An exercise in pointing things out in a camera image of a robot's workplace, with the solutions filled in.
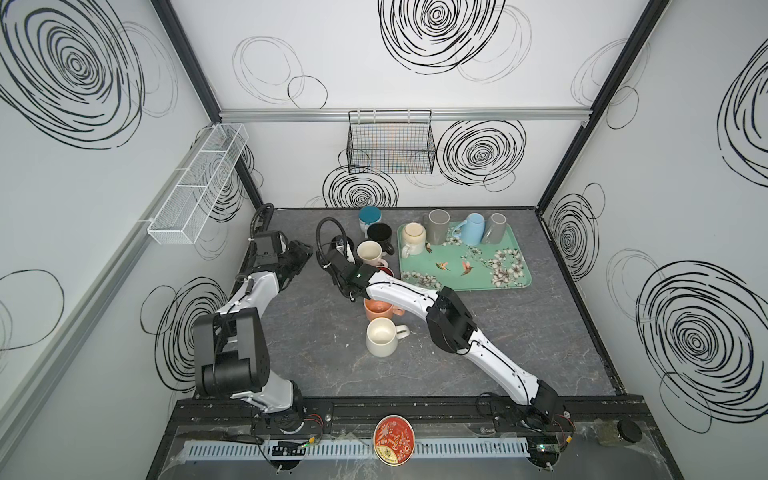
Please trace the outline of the cream white mug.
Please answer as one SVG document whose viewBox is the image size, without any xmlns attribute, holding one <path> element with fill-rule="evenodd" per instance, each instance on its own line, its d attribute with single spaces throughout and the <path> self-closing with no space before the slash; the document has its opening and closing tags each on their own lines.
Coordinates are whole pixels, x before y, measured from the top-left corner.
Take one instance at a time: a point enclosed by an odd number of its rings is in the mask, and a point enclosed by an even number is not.
<svg viewBox="0 0 768 480">
<path fill-rule="evenodd" d="M 381 272 L 383 272 L 383 273 L 385 273 L 385 274 L 387 274 L 387 275 L 389 275 L 391 277 L 395 276 L 394 272 L 390 268 L 388 268 L 388 267 L 380 266 L 380 267 L 378 267 L 378 270 L 380 270 Z"/>
</svg>

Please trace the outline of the green floral tray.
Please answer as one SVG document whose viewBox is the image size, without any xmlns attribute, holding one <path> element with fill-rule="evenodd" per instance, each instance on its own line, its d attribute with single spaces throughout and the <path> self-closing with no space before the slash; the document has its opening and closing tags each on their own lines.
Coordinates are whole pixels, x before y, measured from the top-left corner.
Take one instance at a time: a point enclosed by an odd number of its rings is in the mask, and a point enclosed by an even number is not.
<svg viewBox="0 0 768 480">
<path fill-rule="evenodd" d="M 417 255 L 399 257 L 400 278 L 428 289 L 459 291 L 526 288 L 532 274 L 511 228 L 498 244 L 468 246 L 450 238 L 430 244 Z"/>
</svg>

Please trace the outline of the orange peach mug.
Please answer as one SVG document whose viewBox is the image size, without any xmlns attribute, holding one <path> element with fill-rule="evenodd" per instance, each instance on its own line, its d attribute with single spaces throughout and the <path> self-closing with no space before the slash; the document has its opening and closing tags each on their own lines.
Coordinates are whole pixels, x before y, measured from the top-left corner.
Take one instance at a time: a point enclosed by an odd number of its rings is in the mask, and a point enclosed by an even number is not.
<svg viewBox="0 0 768 480">
<path fill-rule="evenodd" d="M 392 319 L 394 316 L 403 316 L 405 314 L 402 308 L 380 300 L 365 299 L 363 305 L 369 321 L 377 318 Z"/>
</svg>

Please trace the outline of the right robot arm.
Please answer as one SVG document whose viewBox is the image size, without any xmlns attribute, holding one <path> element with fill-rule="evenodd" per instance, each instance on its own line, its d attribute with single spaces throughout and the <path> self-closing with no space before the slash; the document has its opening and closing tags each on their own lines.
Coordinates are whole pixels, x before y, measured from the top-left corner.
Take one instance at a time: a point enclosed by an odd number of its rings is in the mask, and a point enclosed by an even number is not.
<svg viewBox="0 0 768 480">
<path fill-rule="evenodd" d="M 495 380 L 526 416 L 548 424 L 563 413 L 557 392 L 499 350 L 451 288 L 430 290 L 411 285 L 376 267 L 350 262 L 334 247 L 320 248 L 318 263 L 349 300 L 383 301 L 424 320 L 436 347 L 467 358 Z"/>
</svg>

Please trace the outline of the white speckled mug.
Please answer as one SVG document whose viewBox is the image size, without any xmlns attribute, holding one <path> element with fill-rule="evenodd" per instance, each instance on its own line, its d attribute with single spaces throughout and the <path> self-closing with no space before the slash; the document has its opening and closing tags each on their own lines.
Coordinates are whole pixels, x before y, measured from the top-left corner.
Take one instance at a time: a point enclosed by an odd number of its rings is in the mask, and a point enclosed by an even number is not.
<svg viewBox="0 0 768 480">
<path fill-rule="evenodd" d="M 366 329 L 366 347 L 371 355 L 386 358 L 396 351 L 399 341 L 410 334 L 407 325 L 396 325 L 385 317 L 375 318 Z"/>
</svg>

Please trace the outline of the pink mug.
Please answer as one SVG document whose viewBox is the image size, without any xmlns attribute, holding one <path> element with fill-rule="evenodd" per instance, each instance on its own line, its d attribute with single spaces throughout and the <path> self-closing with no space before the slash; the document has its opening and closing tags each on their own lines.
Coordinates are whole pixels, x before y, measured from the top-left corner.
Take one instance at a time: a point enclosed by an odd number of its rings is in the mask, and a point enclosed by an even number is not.
<svg viewBox="0 0 768 480">
<path fill-rule="evenodd" d="M 384 259 L 384 250 L 382 246 L 373 240 L 366 240 L 360 243 L 356 249 L 359 259 L 367 265 L 373 267 L 388 267 L 388 262 Z"/>
</svg>

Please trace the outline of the light blue mug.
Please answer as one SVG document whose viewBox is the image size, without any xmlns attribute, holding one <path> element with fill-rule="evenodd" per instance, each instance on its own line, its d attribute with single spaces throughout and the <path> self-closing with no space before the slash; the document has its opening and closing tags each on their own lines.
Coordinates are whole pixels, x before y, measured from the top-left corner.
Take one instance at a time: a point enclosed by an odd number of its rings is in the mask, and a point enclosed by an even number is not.
<svg viewBox="0 0 768 480">
<path fill-rule="evenodd" d="M 485 218 L 480 213 L 470 213 L 452 230 L 452 237 L 467 246 L 481 243 L 485 233 Z"/>
</svg>

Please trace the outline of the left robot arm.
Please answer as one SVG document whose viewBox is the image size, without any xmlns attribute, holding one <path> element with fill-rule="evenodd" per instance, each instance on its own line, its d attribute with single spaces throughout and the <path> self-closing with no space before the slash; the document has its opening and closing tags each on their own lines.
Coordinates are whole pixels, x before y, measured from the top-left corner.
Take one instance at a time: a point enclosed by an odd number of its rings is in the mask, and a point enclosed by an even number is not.
<svg viewBox="0 0 768 480">
<path fill-rule="evenodd" d="M 311 246 L 280 231 L 251 236 L 235 293 L 192 324 L 198 396 L 240 400 L 261 414 L 300 420 L 305 412 L 301 391 L 273 372 L 262 317 L 311 257 Z"/>
</svg>

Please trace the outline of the black and white mug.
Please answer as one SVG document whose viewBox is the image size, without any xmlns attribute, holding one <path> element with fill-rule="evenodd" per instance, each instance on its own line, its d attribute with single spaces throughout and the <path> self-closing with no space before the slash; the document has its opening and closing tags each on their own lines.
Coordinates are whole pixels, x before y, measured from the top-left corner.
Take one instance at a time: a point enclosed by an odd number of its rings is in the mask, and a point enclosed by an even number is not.
<svg viewBox="0 0 768 480">
<path fill-rule="evenodd" d="M 366 236 L 369 240 L 377 242 L 382 251 L 387 255 L 394 255 L 395 248 L 392 243 L 392 228 L 386 223 L 375 223 L 367 228 Z"/>
</svg>

